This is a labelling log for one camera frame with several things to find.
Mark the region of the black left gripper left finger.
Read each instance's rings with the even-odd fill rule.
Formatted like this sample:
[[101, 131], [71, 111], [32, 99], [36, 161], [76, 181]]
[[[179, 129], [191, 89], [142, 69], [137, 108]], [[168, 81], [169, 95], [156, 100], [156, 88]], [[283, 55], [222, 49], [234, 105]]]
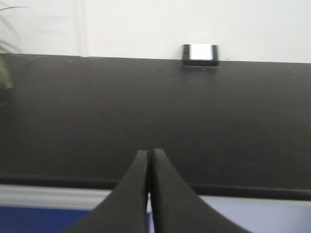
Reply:
[[139, 150], [119, 184], [89, 214], [64, 230], [65, 233], [145, 233], [149, 156]]

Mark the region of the left gripper black camera right finger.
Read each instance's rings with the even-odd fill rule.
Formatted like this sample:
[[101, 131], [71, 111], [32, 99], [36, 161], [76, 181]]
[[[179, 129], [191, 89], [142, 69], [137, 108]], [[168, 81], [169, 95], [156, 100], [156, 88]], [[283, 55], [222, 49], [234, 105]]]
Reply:
[[151, 206], [157, 233], [245, 233], [247, 230], [204, 202], [182, 179], [163, 149], [150, 167]]

